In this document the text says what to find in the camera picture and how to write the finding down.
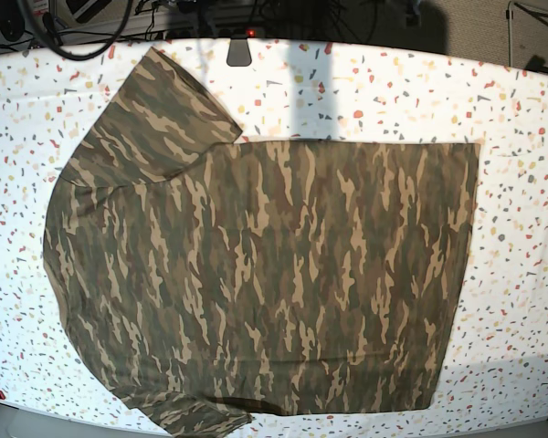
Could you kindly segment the power strip with red light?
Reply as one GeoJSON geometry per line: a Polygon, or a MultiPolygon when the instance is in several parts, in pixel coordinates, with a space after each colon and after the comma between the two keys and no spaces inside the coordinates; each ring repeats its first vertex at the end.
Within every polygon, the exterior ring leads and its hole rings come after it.
{"type": "Polygon", "coordinates": [[[263,27],[217,27],[217,28],[176,28],[163,33],[165,39],[190,38],[264,38],[266,30],[263,27]]]}

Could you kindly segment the camouflage T-shirt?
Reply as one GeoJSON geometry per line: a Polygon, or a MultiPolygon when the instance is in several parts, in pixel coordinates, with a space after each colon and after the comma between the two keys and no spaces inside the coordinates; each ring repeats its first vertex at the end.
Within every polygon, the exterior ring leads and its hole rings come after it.
{"type": "Polygon", "coordinates": [[[428,407],[479,146],[240,136],[150,49],[74,151],[43,259],[85,366],[174,437],[428,407]]]}

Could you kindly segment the terrazzo pattern table cloth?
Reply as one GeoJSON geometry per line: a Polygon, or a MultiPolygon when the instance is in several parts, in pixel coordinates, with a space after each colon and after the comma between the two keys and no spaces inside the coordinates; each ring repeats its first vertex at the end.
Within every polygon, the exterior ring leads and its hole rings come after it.
{"type": "MultiPolygon", "coordinates": [[[[481,147],[471,257],[435,399],[423,411],[258,416],[241,437],[416,437],[533,422],[548,412],[548,77],[394,48],[226,40],[160,49],[241,125],[289,137],[481,147]]],[[[148,50],[116,44],[70,62],[45,49],[0,55],[0,391],[21,409],[158,433],[93,379],[71,348],[42,263],[60,170],[148,50]]]]}

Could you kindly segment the metal stand frame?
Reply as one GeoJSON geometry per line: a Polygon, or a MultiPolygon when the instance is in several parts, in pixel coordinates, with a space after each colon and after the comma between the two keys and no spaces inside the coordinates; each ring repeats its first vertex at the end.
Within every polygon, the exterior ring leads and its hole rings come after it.
{"type": "Polygon", "coordinates": [[[548,68],[548,1],[509,1],[506,19],[509,66],[526,68],[537,61],[548,68]]]}

